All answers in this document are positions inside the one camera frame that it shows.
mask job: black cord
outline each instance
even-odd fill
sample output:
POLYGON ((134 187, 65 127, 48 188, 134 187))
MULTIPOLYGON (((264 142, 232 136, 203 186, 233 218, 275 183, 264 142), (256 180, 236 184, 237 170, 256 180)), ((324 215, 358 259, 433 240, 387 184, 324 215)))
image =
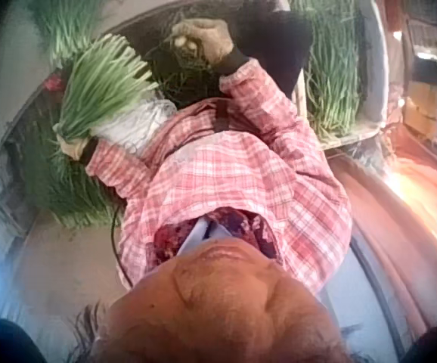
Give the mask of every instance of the black cord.
POLYGON ((116 261, 118 262, 119 269, 121 270, 122 275, 125 277, 126 282, 129 285, 129 288, 132 289, 133 283, 131 282, 131 279, 129 278, 128 274, 126 273, 124 267, 122 266, 121 258, 118 255, 116 243, 114 242, 114 230, 116 229, 116 220, 118 219, 118 213, 119 213, 120 209, 121 209, 121 206, 118 206, 116 208, 116 210, 114 211, 113 222, 111 223, 111 247, 113 248, 114 257, 116 258, 116 261))

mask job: shirt sleeve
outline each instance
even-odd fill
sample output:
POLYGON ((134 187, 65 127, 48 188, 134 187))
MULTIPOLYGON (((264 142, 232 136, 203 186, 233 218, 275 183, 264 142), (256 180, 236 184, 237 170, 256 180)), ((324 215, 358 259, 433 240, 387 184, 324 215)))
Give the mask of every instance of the shirt sleeve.
POLYGON ((352 217, 346 192, 331 172, 308 121, 297 116, 296 106, 257 60, 222 77, 221 90, 234 99, 269 148, 296 172, 296 202, 290 210, 292 222, 285 233, 283 259, 297 278, 311 281, 309 287, 318 290, 349 248, 352 217))
MULTIPOLYGON (((117 194, 126 199, 127 206, 119 240, 119 257, 126 274, 135 283, 143 276, 147 265, 147 247, 140 242, 135 230, 150 184, 150 170, 139 158, 120 146, 100 140, 86 172, 90 176, 98 177, 108 187, 114 187, 117 194)), ((119 268, 118 274, 123 286, 130 288, 119 268)))
POLYGON ((86 172, 115 188, 117 194, 127 200, 147 189, 150 182, 150 170, 139 158, 105 140, 98 142, 86 172))

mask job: black wristband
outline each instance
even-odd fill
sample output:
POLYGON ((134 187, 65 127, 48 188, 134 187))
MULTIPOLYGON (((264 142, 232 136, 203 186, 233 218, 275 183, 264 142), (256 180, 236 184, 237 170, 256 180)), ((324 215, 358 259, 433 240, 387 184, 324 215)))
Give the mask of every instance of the black wristband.
POLYGON ((232 52, 217 64, 214 69, 217 73, 223 76, 229 76, 232 73, 237 72, 237 70, 248 61, 249 58, 244 55, 237 46, 234 46, 232 52))
POLYGON ((79 159, 80 164, 87 166, 91 162, 92 156, 96 151, 96 147, 98 147, 98 142, 98 138, 91 138, 91 140, 89 140, 82 151, 81 158, 79 159))

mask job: stack of green onions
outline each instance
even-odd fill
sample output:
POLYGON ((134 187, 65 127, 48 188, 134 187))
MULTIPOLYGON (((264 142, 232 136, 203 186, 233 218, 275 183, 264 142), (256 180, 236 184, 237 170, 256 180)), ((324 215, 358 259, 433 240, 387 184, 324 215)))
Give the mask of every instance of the stack of green onions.
POLYGON ((87 176, 81 165, 60 152, 52 130, 56 117, 49 108, 26 124, 26 195, 37 207, 51 211, 66 228, 109 225, 117 200, 97 179, 87 176))
POLYGON ((150 77, 125 37, 103 36, 73 65, 57 132, 66 141, 88 137, 92 127, 148 97, 157 87, 150 77))
POLYGON ((290 0, 290 4, 313 29, 305 69, 311 126, 320 138, 347 135, 360 104, 358 0, 290 0))
POLYGON ((62 68, 91 44, 103 3, 104 0, 31 0, 29 9, 53 67, 62 68))

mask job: green onion bundle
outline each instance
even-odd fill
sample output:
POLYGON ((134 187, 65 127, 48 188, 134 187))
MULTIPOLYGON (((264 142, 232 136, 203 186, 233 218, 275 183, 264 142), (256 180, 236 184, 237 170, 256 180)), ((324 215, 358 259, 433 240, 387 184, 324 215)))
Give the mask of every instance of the green onion bundle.
POLYGON ((29 9, 53 67, 91 44, 104 0, 31 0, 29 9))
POLYGON ((157 87, 150 77, 125 37, 105 35, 73 65, 57 132, 66 141, 89 136, 92 127, 146 98, 157 87))
POLYGON ((97 179, 90 178, 83 166, 60 152, 52 131, 55 117, 53 111, 46 110, 26 123, 26 195, 37 207, 50 210, 66 228, 109 225, 117 199, 97 179))
POLYGON ((311 126, 320 138, 346 135, 356 122, 360 104, 358 0, 290 2, 294 11, 308 18, 313 29, 314 41, 305 69, 311 126))

